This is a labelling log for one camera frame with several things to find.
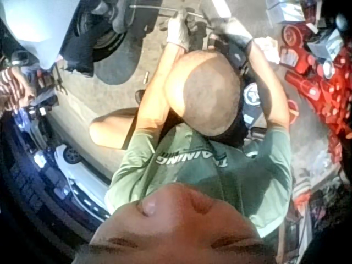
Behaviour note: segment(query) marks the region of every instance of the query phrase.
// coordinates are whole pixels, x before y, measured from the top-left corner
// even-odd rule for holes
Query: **scooter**
[[[12,65],[50,69],[63,58],[70,72],[94,75],[132,24],[135,0],[0,0],[0,39]]]

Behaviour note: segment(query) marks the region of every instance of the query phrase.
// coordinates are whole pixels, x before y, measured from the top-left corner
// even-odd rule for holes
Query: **concrete floor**
[[[141,2],[172,8],[192,7],[197,12],[200,4],[200,0]],[[277,28],[271,28],[268,22],[265,1],[233,0],[230,9],[255,37],[278,35]],[[137,107],[135,92],[145,88],[146,85],[142,82],[147,71],[150,72],[150,77],[153,75],[162,44],[166,41],[166,32],[160,32],[154,26],[166,20],[162,14],[171,14],[160,12],[158,17],[157,14],[150,10],[137,11],[134,26],[122,46],[109,58],[96,63],[94,78],[85,79],[61,71],[68,94],[58,93],[60,106],[53,110],[49,119],[62,137],[108,178],[119,167],[124,152],[94,145],[89,138],[88,127],[98,116],[118,109]],[[279,69],[278,74],[282,80],[284,73],[284,69]],[[317,155],[327,149],[327,129],[295,89],[284,80],[283,84],[289,97],[300,106],[301,115],[291,128],[292,165],[299,177],[305,173],[306,168],[311,167]]]

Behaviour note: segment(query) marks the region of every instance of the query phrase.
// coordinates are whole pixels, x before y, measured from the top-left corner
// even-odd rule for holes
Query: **metal rod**
[[[158,9],[158,10],[164,10],[164,11],[173,11],[173,12],[177,12],[178,10],[175,8],[169,8],[169,7],[157,7],[154,5],[130,5],[130,8],[145,8],[145,9]],[[205,19],[205,17],[203,15],[197,14],[197,13],[193,13],[193,12],[187,12],[189,15],[193,15],[195,17],[198,18],[202,18]]]

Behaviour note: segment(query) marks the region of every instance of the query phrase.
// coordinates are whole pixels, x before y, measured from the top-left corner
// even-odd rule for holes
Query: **nose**
[[[212,208],[215,200],[184,184],[168,184],[143,199],[145,215],[159,225],[173,229],[199,221]]]

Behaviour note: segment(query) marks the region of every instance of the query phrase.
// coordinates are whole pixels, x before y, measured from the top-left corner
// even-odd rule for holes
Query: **white work glove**
[[[211,24],[214,27],[215,34],[227,35],[243,51],[246,51],[248,44],[253,40],[252,35],[237,18],[213,19]]]
[[[186,51],[189,49],[190,38],[188,35],[188,28],[186,26],[187,18],[186,9],[180,9],[175,13],[175,16],[170,19],[168,23],[168,34],[166,41],[174,43]]]

